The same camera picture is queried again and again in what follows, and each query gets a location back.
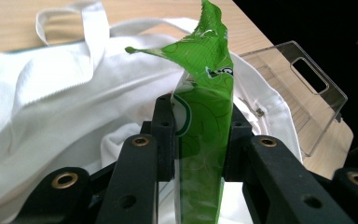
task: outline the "clear plastic container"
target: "clear plastic container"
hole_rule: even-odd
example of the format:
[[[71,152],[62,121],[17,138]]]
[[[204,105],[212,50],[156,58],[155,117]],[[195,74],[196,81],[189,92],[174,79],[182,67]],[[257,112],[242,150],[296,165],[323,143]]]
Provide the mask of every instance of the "clear plastic container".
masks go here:
[[[310,56],[290,41],[241,57],[289,104],[303,156],[310,157],[348,98]]]

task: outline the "dark floor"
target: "dark floor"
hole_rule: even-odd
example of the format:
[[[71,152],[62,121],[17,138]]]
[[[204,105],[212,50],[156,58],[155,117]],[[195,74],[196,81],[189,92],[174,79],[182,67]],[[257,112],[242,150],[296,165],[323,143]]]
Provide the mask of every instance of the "dark floor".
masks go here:
[[[234,2],[274,45],[295,40],[347,94],[341,114],[358,147],[358,1]]]

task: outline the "white bag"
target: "white bag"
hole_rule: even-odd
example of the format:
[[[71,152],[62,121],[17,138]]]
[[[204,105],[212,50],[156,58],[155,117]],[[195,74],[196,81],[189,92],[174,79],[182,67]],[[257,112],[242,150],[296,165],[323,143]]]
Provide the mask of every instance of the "white bag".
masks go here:
[[[173,91],[184,72],[175,63],[130,55],[124,48],[175,42],[169,35],[139,35],[158,24],[191,33],[198,23],[151,18],[109,28],[100,2],[76,2],[38,14],[36,31],[46,44],[44,24],[67,13],[82,14],[84,41],[0,53],[0,222],[10,221],[52,171],[77,166],[93,174],[117,160],[123,141],[139,133],[144,120],[151,120],[156,98]],[[286,102],[251,65],[231,56],[234,103],[254,133],[281,139],[301,161]],[[251,112],[257,108],[263,117]],[[161,183],[158,223],[174,223],[172,188],[172,183]],[[252,223],[239,194],[241,184],[226,184],[219,223]]]

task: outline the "wooden surface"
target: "wooden surface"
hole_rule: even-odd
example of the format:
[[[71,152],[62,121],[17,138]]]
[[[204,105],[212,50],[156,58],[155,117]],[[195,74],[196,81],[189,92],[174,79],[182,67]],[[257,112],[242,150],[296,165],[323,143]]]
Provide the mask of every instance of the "wooden surface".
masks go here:
[[[15,49],[42,47],[35,29],[35,15],[49,7],[64,7],[71,0],[0,0],[0,52]],[[140,17],[189,17],[200,18],[200,0],[104,0],[110,24]],[[237,54],[272,46],[271,42],[229,0],[212,0],[222,9],[223,23],[228,28],[228,47]],[[177,38],[182,33],[167,27],[156,28],[157,32],[169,33]],[[82,38],[79,16],[51,21],[47,27],[48,40],[55,43],[69,42]],[[351,145],[353,134],[342,121],[334,122],[321,144],[311,157],[304,158],[305,166],[313,172],[330,178],[342,167]]]

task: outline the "green package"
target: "green package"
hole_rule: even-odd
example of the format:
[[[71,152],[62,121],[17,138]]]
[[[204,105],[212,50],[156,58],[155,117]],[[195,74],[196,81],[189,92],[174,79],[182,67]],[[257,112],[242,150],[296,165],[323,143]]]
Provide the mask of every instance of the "green package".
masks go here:
[[[234,82],[221,10],[202,0],[200,22],[191,35],[161,49],[126,51],[156,55],[185,68],[172,94],[178,136],[176,222],[217,223]]]

